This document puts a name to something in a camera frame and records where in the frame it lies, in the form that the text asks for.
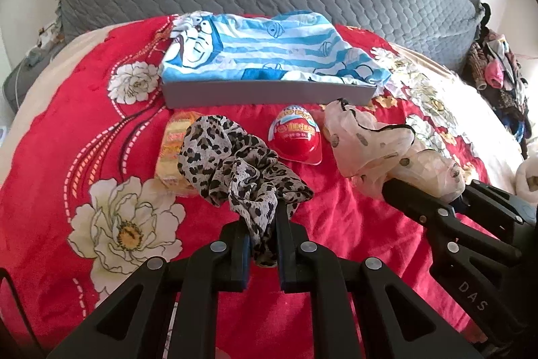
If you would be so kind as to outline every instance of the red egg package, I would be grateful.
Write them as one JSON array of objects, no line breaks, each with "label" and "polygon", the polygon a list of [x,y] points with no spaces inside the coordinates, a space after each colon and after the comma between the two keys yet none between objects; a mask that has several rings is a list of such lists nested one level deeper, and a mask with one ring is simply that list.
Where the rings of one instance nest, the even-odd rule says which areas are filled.
[{"label": "red egg package", "polygon": [[321,163],[321,134],[310,113],[298,105],[283,109],[269,128],[268,145],[284,160]]}]

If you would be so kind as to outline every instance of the yellow plastic wrapper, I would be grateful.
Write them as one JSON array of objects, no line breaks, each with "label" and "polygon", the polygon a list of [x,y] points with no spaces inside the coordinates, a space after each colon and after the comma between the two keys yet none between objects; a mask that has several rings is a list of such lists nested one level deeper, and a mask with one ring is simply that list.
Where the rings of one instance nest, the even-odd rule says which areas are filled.
[{"label": "yellow plastic wrapper", "polygon": [[185,131],[200,116],[203,115],[195,111],[174,113],[166,124],[165,134],[162,137],[155,176],[170,192],[178,196],[198,195],[198,191],[179,173],[178,155],[183,145]]}]

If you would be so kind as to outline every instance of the wrinkled red fabric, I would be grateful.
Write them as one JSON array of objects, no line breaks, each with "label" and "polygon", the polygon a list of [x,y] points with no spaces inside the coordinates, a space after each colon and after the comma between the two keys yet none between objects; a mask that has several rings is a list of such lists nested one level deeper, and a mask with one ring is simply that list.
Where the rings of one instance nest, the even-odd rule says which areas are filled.
[{"label": "wrinkled red fabric", "polygon": [[[76,189],[73,178],[99,143],[96,136],[120,124],[121,129],[102,135],[100,140],[106,139],[88,158],[92,165],[101,157],[95,181],[115,178],[120,182],[138,176],[144,182],[154,177],[171,110],[163,107],[157,90],[150,101],[117,104],[117,111],[108,97],[107,85],[115,67],[122,64],[146,61],[158,65],[169,44],[169,29],[170,18],[158,17],[110,32],[64,81],[47,110],[35,118],[17,147],[11,172],[0,190],[0,266],[12,275],[32,327],[48,348],[80,324],[98,301],[90,279],[92,259],[79,257],[66,240],[72,231],[68,217],[75,215],[78,206],[90,202],[89,173],[83,172]],[[386,41],[368,31],[343,26],[337,29],[350,44],[366,51],[374,46],[392,50]],[[375,105],[376,118],[386,123],[404,123],[406,115],[412,113],[422,115],[413,103],[400,99],[390,109]],[[268,128],[283,107],[242,105],[190,110],[225,115],[267,140]],[[305,108],[314,112],[319,109],[317,105]],[[133,136],[136,141],[123,175],[121,154]],[[487,181],[483,163],[472,156],[461,138],[456,140],[455,146],[447,144],[450,153],[462,164],[471,162],[481,179]],[[101,154],[105,145],[106,152]],[[66,179],[73,164],[74,170]],[[451,325],[462,329],[467,324],[463,310],[428,272],[431,251],[422,227],[385,202],[358,193],[340,176],[328,142],[323,140],[319,166],[287,165],[315,193],[293,217],[306,227],[311,240],[351,260],[379,257]],[[65,184],[69,188],[66,200]],[[227,205],[215,208],[200,197],[177,198],[176,202],[186,211],[177,229],[183,243],[178,258],[188,257],[215,240],[222,225],[237,219]],[[11,312],[4,308],[4,318],[9,320]],[[253,266],[245,293],[220,294],[216,345],[232,359],[312,358],[309,297],[284,295],[279,291],[276,269]]]}]

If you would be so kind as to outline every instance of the pile of clothes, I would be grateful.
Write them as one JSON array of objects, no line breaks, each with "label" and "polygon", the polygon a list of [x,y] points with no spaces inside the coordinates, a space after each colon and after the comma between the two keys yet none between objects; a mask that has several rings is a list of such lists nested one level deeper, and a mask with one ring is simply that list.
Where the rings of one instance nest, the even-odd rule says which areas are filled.
[{"label": "pile of clothes", "polygon": [[504,35],[483,26],[480,38],[469,49],[463,76],[472,76],[474,86],[521,145],[523,158],[527,158],[526,139],[532,135],[527,81]]}]

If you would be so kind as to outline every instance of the blue cloth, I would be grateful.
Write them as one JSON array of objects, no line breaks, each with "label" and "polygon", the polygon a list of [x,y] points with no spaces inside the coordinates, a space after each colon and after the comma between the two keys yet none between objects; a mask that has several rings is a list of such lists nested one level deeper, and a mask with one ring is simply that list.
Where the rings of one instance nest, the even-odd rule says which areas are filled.
[{"label": "blue cloth", "polygon": [[383,86],[391,73],[321,14],[247,19],[205,11],[174,21],[162,80],[302,80]]}]

